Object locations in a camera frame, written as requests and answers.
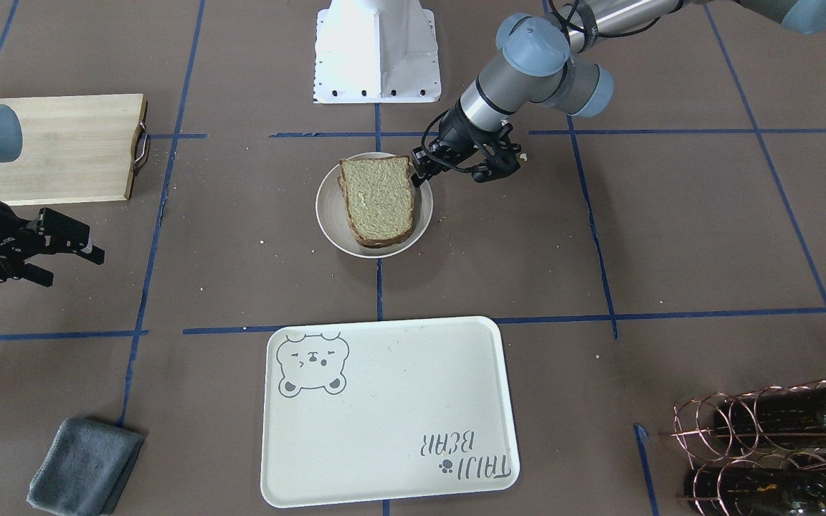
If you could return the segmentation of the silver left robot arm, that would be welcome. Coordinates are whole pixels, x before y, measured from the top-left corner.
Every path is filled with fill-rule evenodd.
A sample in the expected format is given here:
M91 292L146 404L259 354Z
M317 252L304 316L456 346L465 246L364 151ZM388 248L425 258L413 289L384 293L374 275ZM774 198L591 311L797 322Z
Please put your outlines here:
M496 30L495 55L411 153L413 186L437 174L469 174L476 183L521 167L512 115L524 105L592 118L609 104L612 75L583 53L600 40L629 38L686 6L685 1L550 1L542 16L515 13Z

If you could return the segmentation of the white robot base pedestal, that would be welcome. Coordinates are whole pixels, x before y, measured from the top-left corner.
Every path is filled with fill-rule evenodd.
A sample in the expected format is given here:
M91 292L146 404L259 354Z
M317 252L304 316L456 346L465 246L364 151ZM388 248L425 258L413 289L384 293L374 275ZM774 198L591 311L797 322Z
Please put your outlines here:
M419 1L332 1L318 11L314 102L410 104L440 97L432 10Z

